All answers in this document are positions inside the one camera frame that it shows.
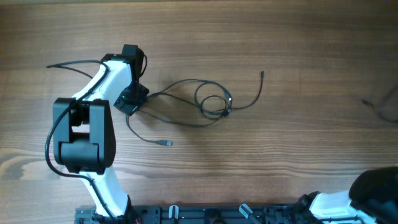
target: wooden surface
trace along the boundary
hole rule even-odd
[[[212,127],[131,118],[143,137],[171,139],[173,147],[140,141],[113,109],[114,166],[134,205],[293,202],[315,190],[348,189],[363,171],[393,166],[397,126],[360,100],[377,101],[398,81],[397,9],[362,1],[0,7],[0,223],[72,223],[75,208],[93,205],[79,180],[59,178],[44,161],[53,102],[88,79],[45,66],[100,59],[123,44],[148,55],[141,82],[151,92],[183,78],[210,79],[241,106],[255,97],[265,71],[257,104]],[[191,100],[196,86],[172,93]],[[214,93],[220,91],[205,87],[199,96]],[[205,122],[168,98],[146,110]]]

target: white plastic part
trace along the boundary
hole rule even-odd
[[[366,213],[356,210],[351,207],[351,199],[348,195],[348,190],[343,192],[337,192],[333,194],[318,194],[310,207],[310,211],[313,216],[319,220],[329,218],[350,218],[359,217],[366,224],[376,224],[376,219],[370,217]],[[337,223],[361,223],[360,220],[346,220],[346,221],[325,221],[326,223],[337,224]]]
[[[108,61],[104,63],[109,67],[108,75],[94,90],[93,94],[87,96],[84,100],[108,100],[109,105],[113,106],[120,93],[131,83],[130,65],[118,61]],[[104,71],[105,66],[101,65],[98,73],[87,84],[87,86],[78,93],[74,94],[72,97],[77,99],[87,93],[87,91],[93,87],[93,85],[104,75]]]
[[[103,175],[98,175],[95,172],[80,172],[79,174],[94,179],[94,183],[97,186],[101,197],[114,217],[124,215],[124,212],[127,208],[128,197],[127,193],[123,191],[119,184],[119,180],[116,177],[113,166],[106,168]],[[82,181],[86,185],[91,197],[95,201],[96,212],[100,215],[108,217],[109,215],[102,207],[100,200],[93,190],[93,187],[87,180],[82,179]]]

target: wood grain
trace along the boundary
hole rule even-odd
[[[397,163],[397,126],[361,104],[377,102],[398,81],[397,25],[398,5],[386,2],[1,6],[0,222],[72,223],[74,208],[93,204],[83,184],[60,179],[43,154],[52,103],[88,80],[45,66],[100,59],[123,44],[148,55],[141,82],[151,92],[183,78],[210,79],[242,106],[265,71],[259,101],[209,128],[131,118],[142,137],[171,139],[173,147],[140,141],[112,111],[114,166],[134,205],[293,202],[314,190],[348,189],[363,171]],[[191,100],[196,86],[171,92]],[[205,87],[199,97],[214,93]],[[145,110],[206,122],[168,98]]]

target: tabletop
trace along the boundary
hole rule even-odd
[[[75,208],[94,205],[80,180],[60,178],[44,160],[54,101],[89,79],[45,66],[100,60],[124,44],[148,56],[140,81],[151,92],[207,79],[244,106],[264,71],[256,104],[207,128],[131,117],[142,137],[171,139],[171,147],[141,141],[112,109],[114,167],[133,205],[290,203],[316,190],[349,189],[365,170],[397,163],[396,124],[361,102],[378,102],[398,82],[397,25],[398,5],[383,1],[0,6],[0,222],[72,223]],[[170,93],[192,101],[197,86]],[[220,93],[204,86],[198,97]],[[197,108],[163,96],[143,110],[208,122]]]

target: cable connector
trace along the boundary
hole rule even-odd
[[[170,140],[159,140],[155,142],[156,144],[159,144],[161,146],[172,146],[173,142]]]

